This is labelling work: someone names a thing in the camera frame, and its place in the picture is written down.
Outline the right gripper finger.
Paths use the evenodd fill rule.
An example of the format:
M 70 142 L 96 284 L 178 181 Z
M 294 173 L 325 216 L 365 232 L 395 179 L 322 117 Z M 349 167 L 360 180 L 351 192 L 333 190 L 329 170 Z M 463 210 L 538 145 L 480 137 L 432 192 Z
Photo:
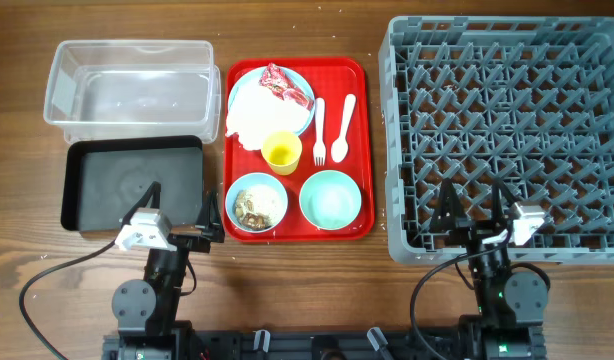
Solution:
M 492 185 L 492 211 L 489 221 L 490 229 L 502 231 L 512 225 L 513 218 L 508 212 L 503 211 L 503 204 L 511 207 L 516 203 L 517 197 L 511 192 L 501 178 L 495 178 Z
M 432 232 L 446 232 L 470 227 L 470 219 L 449 178 L 441 183 L 437 206 L 430 220 Z

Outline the yellow plastic cup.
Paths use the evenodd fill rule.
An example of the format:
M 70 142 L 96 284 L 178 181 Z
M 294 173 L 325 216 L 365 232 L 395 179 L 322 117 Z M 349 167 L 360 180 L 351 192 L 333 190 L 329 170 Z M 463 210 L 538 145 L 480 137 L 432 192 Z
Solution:
M 302 142 L 296 134 L 280 131 L 266 138 L 261 154 L 273 172 L 286 176 L 298 167 L 302 150 Z

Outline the red snack wrapper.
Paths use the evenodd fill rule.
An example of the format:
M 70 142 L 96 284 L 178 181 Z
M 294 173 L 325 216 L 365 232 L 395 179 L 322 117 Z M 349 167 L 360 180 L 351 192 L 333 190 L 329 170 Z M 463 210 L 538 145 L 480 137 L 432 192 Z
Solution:
M 258 84 L 269 89 L 273 95 L 284 101 L 294 101 L 307 110 L 313 108 L 314 100 L 301 90 L 286 73 L 274 63 L 264 69 Z

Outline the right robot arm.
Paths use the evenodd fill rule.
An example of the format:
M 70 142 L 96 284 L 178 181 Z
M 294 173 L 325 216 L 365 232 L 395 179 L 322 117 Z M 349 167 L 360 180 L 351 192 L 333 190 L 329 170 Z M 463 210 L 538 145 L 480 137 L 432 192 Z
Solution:
M 450 245 L 466 250 L 479 313 L 463 315 L 455 354 L 460 359 L 536 359 L 536 331 L 551 287 L 546 273 L 529 263 L 513 264 L 508 247 L 524 245 L 546 221 L 538 204 L 513 195 L 500 180 L 491 190 L 491 217 L 469 218 L 453 181 L 441 183 L 430 229 L 446 232 Z

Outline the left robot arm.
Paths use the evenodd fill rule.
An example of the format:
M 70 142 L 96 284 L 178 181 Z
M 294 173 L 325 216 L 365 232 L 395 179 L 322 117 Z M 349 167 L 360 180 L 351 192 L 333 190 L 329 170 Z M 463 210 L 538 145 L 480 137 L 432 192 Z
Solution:
M 192 252 L 208 253 L 213 243 L 222 243 L 225 231 L 217 192 L 210 191 L 196 220 L 196 233 L 176 234 L 160 209 L 161 184 L 152 182 L 144 195 L 122 218 L 115 244 L 128 251 L 149 250 L 144 276 L 121 284 L 112 297 L 118 321 L 118 336 L 103 343 L 104 359 L 208 359 L 209 349 L 189 321 L 176 314 L 185 275 L 193 274 Z

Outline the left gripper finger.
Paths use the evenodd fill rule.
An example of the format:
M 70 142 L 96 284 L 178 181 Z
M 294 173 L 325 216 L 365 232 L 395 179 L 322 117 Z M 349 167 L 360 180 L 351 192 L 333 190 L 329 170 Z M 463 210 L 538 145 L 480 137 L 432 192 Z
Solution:
M 207 193 L 197 217 L 195 228 L 201 232 L 203 238 L 210 242 L 224 242 L 225 230 L 220 215 L 218 193 L 216 190 L 211 190 Z
M 160 193 L 161 193 L 161 184 L 157 181 L 154 181 L 143 196 L 130 208 L 130 210 L 125 214 L 122 218 L 122 225 L 128 225 L 132 216 L 136 213 L 139 208 L 150 208 L 150 209 L 159 209 L 160 208 Z

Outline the white napkin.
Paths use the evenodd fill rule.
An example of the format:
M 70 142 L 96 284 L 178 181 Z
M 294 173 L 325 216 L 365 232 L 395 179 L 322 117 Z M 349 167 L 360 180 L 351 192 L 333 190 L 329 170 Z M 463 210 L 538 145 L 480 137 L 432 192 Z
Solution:
M 311 111 L 293 100 L 282 100 L 256 83 L 241 86 L 226 117 L 225 135 L 238 136 L 245 150 L 260 150 L 273 133 L 296 133 L 310 119 Z

